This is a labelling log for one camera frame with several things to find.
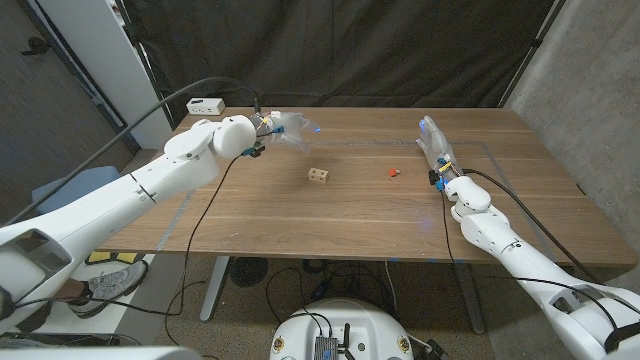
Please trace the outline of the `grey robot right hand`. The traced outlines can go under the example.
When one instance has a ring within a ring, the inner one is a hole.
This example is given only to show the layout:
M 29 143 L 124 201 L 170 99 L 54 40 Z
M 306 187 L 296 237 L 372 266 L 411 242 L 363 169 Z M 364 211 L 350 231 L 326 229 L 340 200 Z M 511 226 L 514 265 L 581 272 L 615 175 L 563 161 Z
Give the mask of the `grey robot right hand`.
M 429 166 L 446 176 L 459 176 L 461 170 L 453 149 L 435 121 L 425 116 L 419 121 L 420 136 L 416 143 L 423 150 Z

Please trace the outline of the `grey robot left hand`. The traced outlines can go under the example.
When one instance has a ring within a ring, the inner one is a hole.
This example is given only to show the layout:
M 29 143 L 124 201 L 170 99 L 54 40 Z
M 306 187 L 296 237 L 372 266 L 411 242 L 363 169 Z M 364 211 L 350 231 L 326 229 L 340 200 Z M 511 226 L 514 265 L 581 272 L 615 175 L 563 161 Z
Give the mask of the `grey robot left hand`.
M 260 118 L 256 137 L 261 141 L 288 145 L 308 153 L 310 145 L 301 135 L 303 130 L 317 133 L 320 127 L 302 113 L 270 111 Z

